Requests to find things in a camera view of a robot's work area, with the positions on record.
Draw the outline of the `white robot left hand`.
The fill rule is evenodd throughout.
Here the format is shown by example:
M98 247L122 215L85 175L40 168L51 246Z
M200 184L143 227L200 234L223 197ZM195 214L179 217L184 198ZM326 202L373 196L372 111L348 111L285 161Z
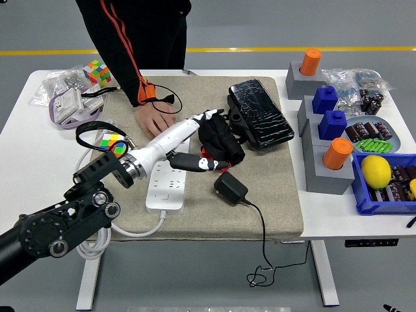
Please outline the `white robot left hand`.
M167 160L174 169L189 172L222 170L229 166L226 161L210 160L198 155L176 152L175 149L191 137L206 121L221 113L222 109L205 111L183 120L156 136L145 147L129 152L133 164L142 177L147 176L159 161Z

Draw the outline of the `person's right hand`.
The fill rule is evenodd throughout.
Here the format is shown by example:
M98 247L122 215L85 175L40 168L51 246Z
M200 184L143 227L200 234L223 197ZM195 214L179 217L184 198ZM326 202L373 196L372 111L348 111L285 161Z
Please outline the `person's right hand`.
M174 125L176 115L169 104L156 101L136 107L135 119L144 134L151 140Z

